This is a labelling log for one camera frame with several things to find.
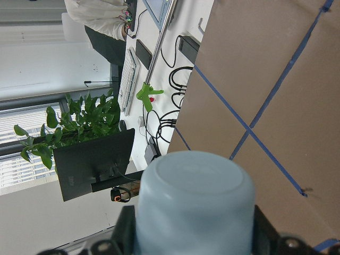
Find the metal pole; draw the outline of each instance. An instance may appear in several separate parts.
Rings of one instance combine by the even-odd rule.
[[[145,84],[149,84],[152,73],[154,72],[154,68],[155,68],[155,65],[156,65],[156,62],[157,62],[157,58],[158,58],[160,49],[162,47],[162,43],[163,43],[163,40],[164,40],[164,37],[165,37],[166,30],[169,27],[170,19],[171,19],[173,12],[174,12],[176,2],[177,2],[177,0],[171,0],[169,8],[168,8],[168,10],[165,14],[165,20],[164,20],[163,26],[161,28],[157,43],[156,43],[155,52],[154,52],[154,55],[152,56],[152,59],[151,59],[150,68],[149,68],[147,77],[145,78],[145,82],[144,82]]]

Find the white sleeve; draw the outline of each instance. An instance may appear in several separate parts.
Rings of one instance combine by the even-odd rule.
[[[110,18],[110,19],[94,19],[87,20],[82,22],[85,26],[97,31],[99,33],[103,33],[107,36],[111,36],[114,39],[124,41],[122,35],[122,27],[124,26],[124,21],[119,18]]]

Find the white keyboard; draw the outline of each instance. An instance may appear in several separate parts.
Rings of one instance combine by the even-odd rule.
[[[140,64],[137,56],[133,47],[130,47],[125,52],[121,88],[118,95],[118,103],[121,107],[121,112],[123,112],[125,116],[128,116],[130,112],[139,68]]]

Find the blue tape strip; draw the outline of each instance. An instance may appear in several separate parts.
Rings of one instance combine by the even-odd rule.
[[[182,141],[184,142],[185,146],[187,147],[188,150],[191,150],[191,148],[189,147],[189,145],[187,144],[186,140],[184,139],[183,135],[180,133],[180,131],[178,130],[178,128],[175,127],[176,132],[178,133],[178,135],[181,137]]]
[[[231,107],[227,100],[218,92],[218,90],[211,84],[207,77],[202,73],[202,71],[195,65],[194,68],[199,73],[199,75],[204,79],[207,85],[212,89],[212,91],[217,95],[217,97],[223,102],[223,104],[231,111],[235,118],[241,123],[241,125],[246,129],[246,131],[254,138],[257,144],[262,148],[262,150],[268,155],[268,157],[275,163],[275,165],[280,169],[280,171],[286,176],[286,178],[293,184],[297,191],[303,196],[307,197],[298,183],[294,178],[287,172],[287,170],[280,164],[280,162],[275,158],[275,156],[268,150],[268,148],[260,141],[260,139],[254,134],[251,128],[242,120],[239,114]]]
[[[296,60],[298,60],[298,58],[300,57],[302,51],[304,50],[304,48],[307,45],[307,42],[314,30],[314,27],[316,26],[316,24],[318,23],[320,16],[323,12],[327,12],[329,10],[329,8],[331,7],[333,3],[333,0],[326,0],[325,4],[323,5],[322,8],[320,8],[319,14],[317,15],[317,17],[315,18],[313,24],[311,25],[311,27],[309,28],[308,32],[306,33],[306,35],[304,36],[302,42],[300,43],[300,45],[298,46],[298,48],[296,49],[295,53],[293,54],[291,60],[288,62],[288,64],[286,65],[285,69],[283,70],[282,74],[280,75],[280,77],[278,78],[277,82],[275,83],[274,87],[272,88],[272,90],[270,91],[269,95],[267,96],[265,102],[262,104],[261,108],[259,109],[259,111],[256,113],[254,119],[252,120],[252,122],[250,123],[249,127],[252,129],[254,128],[254,126],[256,125],[256,123],[259,121],[259,119],[261,118],[262,114],[264,113],[264,111],[266,110],[267,106],[269,105],[270,101],[272,100],[272,98],[274,97],[274,95],[276,94],[276,92],[279,90],[282,82],[284,81],[284,79],[286,78],[286,76],[288,75],[289,71],[292,69],[293,65],[295,64]],[[241,141],[239,142],[239,144],[237,144],[237,146],[235,147],[234,151],[232,152],[231,156],[229,159],[233,159],[236,154],[238,153],[238,151],[240,150],[240,148],[242,147],[243,143],[245,142],[245,140],[248,137],[248,133],[246,132]]]
[[[321,252],[329,247],[332,247],[334,244],[340,243],[339,239],[327,239],[322,243],[318,244],[314,247],[314,250]]]

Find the computer monitor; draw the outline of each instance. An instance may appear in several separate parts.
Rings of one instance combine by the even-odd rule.
[[[148,12],[161,31],[171,0],[143,0]]]
[[[91,184],[125,175],[134,129],[53,149],[64,201],[92,192]]]

